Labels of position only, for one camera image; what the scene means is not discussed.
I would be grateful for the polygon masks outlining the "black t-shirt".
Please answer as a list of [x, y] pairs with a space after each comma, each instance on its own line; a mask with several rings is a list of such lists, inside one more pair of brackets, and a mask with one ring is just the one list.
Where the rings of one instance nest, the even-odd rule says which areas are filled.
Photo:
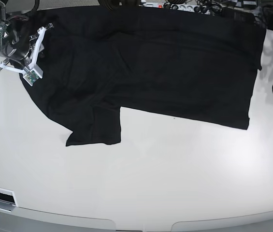
[[71, 131], [66, 146], [121, 141], [121, 107], [246, 130], [266, 30], [230, 18], [151, 7], [39, 11], [53, 24], [23, 86]]

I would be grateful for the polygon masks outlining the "white power strip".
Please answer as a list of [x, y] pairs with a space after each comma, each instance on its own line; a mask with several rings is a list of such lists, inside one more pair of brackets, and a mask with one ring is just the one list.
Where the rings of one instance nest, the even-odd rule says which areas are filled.
[[191, 13], [200, 13], [201, 10], [205, 9], [205, 6], [201, 6], [199, 4], [190, 4], [189, 2], [185, 2], [183, 4], [172, 4], [168, 1], [164, 2], [152, 2], [142, 0], [140, 6], [142, 7], [152, 7], [152, 8], [159, 8], [159, 9], [169, 9], [169, 10], [178, 10], [178, 11], [185, 11]]

